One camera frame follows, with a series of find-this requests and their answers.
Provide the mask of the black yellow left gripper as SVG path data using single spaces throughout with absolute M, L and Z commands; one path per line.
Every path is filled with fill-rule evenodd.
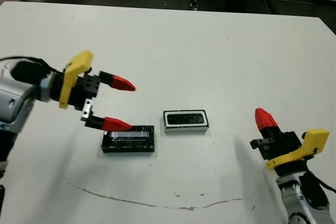
M 93 54 L 89 50 L 71 58 L 63 72 L 54 78 L 51 99 L 57 101 L 61 109 L 73 106 L 81 111 L 81 120 L 86 121 L 86 127 L 102 131 L 131 130 L 130 124 L 119 119 L 92 116 L 92 100 L 97 96 L 100 82 L 117 90 L 135 91 L 135 86 L 120 76 L 103 71 L 99 76 L 90 75 L 92 60 Z

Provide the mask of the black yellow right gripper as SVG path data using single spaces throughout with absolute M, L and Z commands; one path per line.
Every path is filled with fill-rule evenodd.
M 270 113 L 262 108 L 255 110 L 255 121 L 261 139 L 250 142 L 252 149 L 258 149 L 267 168 L 278 176 L 306 170 L 306 160 L 323 152 L 330 132 L 324 129 L 311 129 L 299 140 L 294 131 L 282 132 Z

